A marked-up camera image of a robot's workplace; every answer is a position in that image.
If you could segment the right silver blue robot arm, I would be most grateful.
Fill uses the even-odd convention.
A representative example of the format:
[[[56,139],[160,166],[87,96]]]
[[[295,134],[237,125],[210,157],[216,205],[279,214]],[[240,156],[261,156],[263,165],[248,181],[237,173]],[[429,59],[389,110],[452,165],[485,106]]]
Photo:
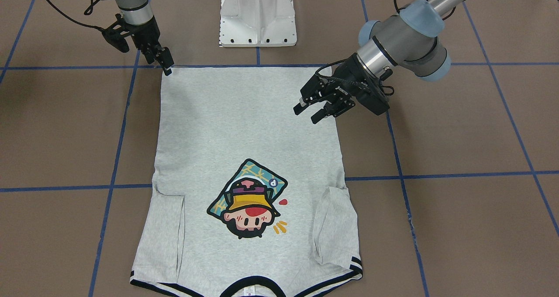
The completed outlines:
[[[114,0],[120,13],[116,14],[116,21],[106,28],[82,24],[63,13],[50,0],[46,1],[62,16],[75,24],[100,31],[104,40],[120,52],[129,52],[127,38],[131,38],[136,49],[145,56],[148,64],[157,62],[162,67],[165,76],[172,74],[171,67],[174,66],[174,60],[170,49],[159,43],[160,31],[149,0]],[[90,14],[94,5],[100,1],[103,0],[91,0],[90,6],[84,14]]]

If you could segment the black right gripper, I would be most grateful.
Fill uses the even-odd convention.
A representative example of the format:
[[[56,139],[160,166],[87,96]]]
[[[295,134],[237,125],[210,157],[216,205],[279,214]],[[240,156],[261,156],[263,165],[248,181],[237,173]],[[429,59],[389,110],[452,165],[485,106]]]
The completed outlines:
[[[134,45],[144,55],[146,63],[151,65],[154,62],[159,62],[163,74],[170,76],[174,60],[169,48],[161,48],[159,43],[160,31],[155,16],[141,25],[125,22],[124,28],[131,34]]]

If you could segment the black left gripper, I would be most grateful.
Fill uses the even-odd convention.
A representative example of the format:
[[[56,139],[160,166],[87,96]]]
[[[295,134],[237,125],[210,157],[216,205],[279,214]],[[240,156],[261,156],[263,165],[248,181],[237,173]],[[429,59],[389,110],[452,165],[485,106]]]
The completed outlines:
[[[300,115],[309,105],[326,101],[323,108],[311,116],[312,123],[317,124],[325,117],[339,117],[352,109],[355,102],[351,98],[328,98],[333,92],[327,89],[334,81],[374,114],[381,115],[390,109],[389,97],[380,94],[374,82],[375,75],[365,69],[357,55],[332,62],[328,66],[335,66],[329,79],[313,74],[301,88],[299,103],[293,107],[295,115]]]

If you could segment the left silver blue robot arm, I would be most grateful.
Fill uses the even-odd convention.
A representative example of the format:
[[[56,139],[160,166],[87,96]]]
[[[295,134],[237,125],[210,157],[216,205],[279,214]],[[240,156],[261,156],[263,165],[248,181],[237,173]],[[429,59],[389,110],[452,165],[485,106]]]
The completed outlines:
[[[425,81],[441,79],[449,72],[451,58],[438,37],[445,19],[465,1],[414,0],[403,8],[395,6],[397,13],[387,20],[366,22],[359,32],[357,52],[335,62],[336,69],[329,76],[316,70],[301,88],[294,113],[322,102],[323,108],[311,116],[317,124],[325,117],[340,116],[359,102],[381,115],[389,110],[389,96],[394,93],[383,82],[397,66]]]

